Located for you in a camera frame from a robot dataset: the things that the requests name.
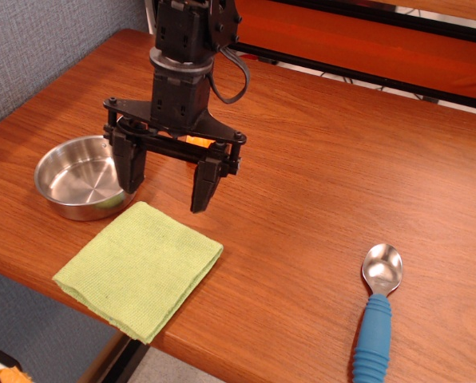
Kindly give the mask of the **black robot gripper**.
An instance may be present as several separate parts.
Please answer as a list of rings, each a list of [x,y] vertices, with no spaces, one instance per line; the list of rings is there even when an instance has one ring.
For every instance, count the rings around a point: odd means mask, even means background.
[[[154,68],[150,100],[110,97],[104,102],[108,111],[105,138],[112,146],[119,185],[129,194],[137,191],[145,178],[148,152],[193,163],[196,169],[190,210],[203,212],[221,176],[238,172],[240,149],[247,138],[209,111],[209,97],[218,93],[214,56],[176,61],[153,53],[150,61]],[[187,143],[186,136],[214,143],[202,148]]]

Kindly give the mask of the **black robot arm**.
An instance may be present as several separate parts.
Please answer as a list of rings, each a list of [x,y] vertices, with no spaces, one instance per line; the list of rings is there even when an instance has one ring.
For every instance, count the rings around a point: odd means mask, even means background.
[[[208,109],[217,94],[213,68],[223,54],[249,79],[248,67],[229,49],[242,17],[233,1],[156,1],[156,33],[149,59],[153,92],[148,101],[110,97],[105,138],[120,187],[134,193],[144,180],[147,152],[196,165],[193,213],[205,211],[220,179],[236,174],[246,136]]]

